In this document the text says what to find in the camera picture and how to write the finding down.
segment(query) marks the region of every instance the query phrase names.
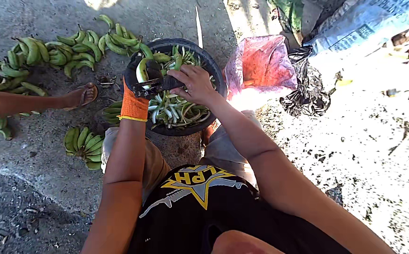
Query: orange glove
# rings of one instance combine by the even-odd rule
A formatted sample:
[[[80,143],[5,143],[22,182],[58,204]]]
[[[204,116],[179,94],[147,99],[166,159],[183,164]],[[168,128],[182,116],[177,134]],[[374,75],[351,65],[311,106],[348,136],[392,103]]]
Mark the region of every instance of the orange glove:
[[[131,119],[135,121],[146,122],[148,119],[148,100],[145,98],[136,98],[134,92],[129,90],[123,77],[123,86],[125,94],[123,95],[123,105],[121,115],[118,118]]]

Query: leg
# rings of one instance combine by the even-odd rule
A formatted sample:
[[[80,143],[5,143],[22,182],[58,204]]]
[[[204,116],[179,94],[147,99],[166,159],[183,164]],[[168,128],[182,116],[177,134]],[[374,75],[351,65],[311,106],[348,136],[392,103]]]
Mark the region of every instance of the leg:
[[[106,137],[102,144],[102,154],[101,154],[101,169],[102,172],[106,172],[106,165],[111,155],[111,150],[113,144],[117,138],[118,127],[112,127],[106,130]],[[151,191],[159,184],[164,176],[170,171],[170,166],[162,158],[162,154],[159,149],[147,138],[145,138],[145,166],[143,175],[143,196],[142,200],[148,198]]]
[[[246,117],[261,127],[252,110],[242,111]],[[256,178],[248,161],[235,149],[223,126],[220,126],[209,138],[209,144],[204,149],[204,157],[200,165],[213,165],[240,176],[256,186]]]
[[[47,108],[75,107],[83,101],[90,102],[93,98],[93,85],[87,84],[84,89],[74,90],[60,97],[40,97],[15,95],[0,92],[0,117],[7,117],[18,113],[43,111]]]

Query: concrete ground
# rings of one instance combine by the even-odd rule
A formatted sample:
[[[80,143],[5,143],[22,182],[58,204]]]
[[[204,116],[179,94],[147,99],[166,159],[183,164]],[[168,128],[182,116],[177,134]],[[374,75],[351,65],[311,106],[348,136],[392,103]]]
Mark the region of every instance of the concrete ground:
[[[322,2],[325,3],[322,15],[328,16],[341,1]],[[94,20],[99,14],[109,15],[135,34],[143,35],[146,41],[179,37],[198,43],[196,10],[203,48],[220,67],[224,67],[235,45],[244,37],[281,32],[264,0],[174,0],[168,3],[159,0],[0,0],[0,59],[15,43],[11,37],[32,35],[50,41],[55,40],[56,35],[73,34],[77,24],[104,34],[106,24]],[[44,87],[52,96],[63,95],[90,81],[116,76],[120,82],[120,72],[127,61],[127,57],[109,52],[96,64],[95,72],[81,70],[75,73],[73,81],[49,67],[33,68],[30,82]],[[371,89],[374,95],[366,97],[366,89],[353,87],[356,88],[339,89],[334,96],[340,100],[334,100],[331,107],[338,110],[321,119],[291,119],[282,112],[277,101],[263,107],[258,116],[266,133],[305,176],[363,220],[395,251],[409,253],[409,138],[402,141],[403,120],[396,119],[402,112],[409,118],[409,108],[387,114],[382,111],[383,106],[388,112],[394,112],[395,108],[378,95],[379,91]],[[78,253],[80,250],[99,205],[102,174],[87,170],[80,159],[65,156],[62,142],[71,126],[103,131],[95,121],[95,113],[118,99],[118,92],[113,88],[98,88],[97,101],[85,108],[70,112],[47,110],[41,115],[10,120],[15,138],[12,141],[0,138],[1,253]],[[355,102],[345,101],[352,94],[358,100],[371,103],[357,108]],[[345,116],[344,110],[353,111],[359,117],[339,121]],[[352,129],[351,126],[361,121],[375,128]],[[334,125],[334,129],[326,128],[330,125]],[[386,133],[388,129],[394,130],[380,138],[379,133]],[[165,137],[148,131],[147,136],[172,167],[197,162],[201,157],[198,134]],[[346,142],[330,144],[329,137],[332,140],[344,137]],[[380,140],[384,144],[378,147]],[[388,149],[394,146],[397,149],[389,156]],[[388,181],[376,184],[381,179]]]

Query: sandal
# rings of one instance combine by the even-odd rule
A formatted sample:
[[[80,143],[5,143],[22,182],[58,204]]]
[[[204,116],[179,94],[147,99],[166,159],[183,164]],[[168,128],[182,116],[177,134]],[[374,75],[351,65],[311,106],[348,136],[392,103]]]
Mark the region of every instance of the sandal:
[[[92,82],[89,82],[88,84],[92,84],[92,85],[93,85],[93,98],[92,98],[92,99],[85,100],[85,98],[84,98],[84,96],[85,96],[85,90],[84,90],[84,92],[83,92],[82,95],[81,95],[81,101],[79,102],[79,106],[76,106],[76,107],[66,107],[66,108],[64,108],[64,110],[70,111],[70,110],[73,110],[73,109],[78,108],[78,107],[83,107],[83,106],[89,104],[90,102],[94,101],[94,100],[96,99],[96,97],[98,97],[98,88],[96,87],[96,85],[95,85],[94,83],[92,83]],[[85,88],[85,85],[81,85],[81,86],[77,87],[75,90],[84,89],[84,88]]]

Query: orange work glove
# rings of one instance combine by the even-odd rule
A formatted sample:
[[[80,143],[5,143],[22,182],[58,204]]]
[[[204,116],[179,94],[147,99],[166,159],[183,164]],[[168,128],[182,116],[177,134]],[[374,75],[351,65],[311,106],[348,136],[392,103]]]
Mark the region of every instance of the orange work glove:
[[[135,70],[140,63],[141,57],[137,57],[135,61],[128,64],[128,67],[123,72],[123,105],[121,107],[121,115],[118,118],[131,119],[135,121],[146,122],[148,119],[148,100],[145,98],[136,98],[134,92],[129,89],[128,85],[136,84],[137,76]]]

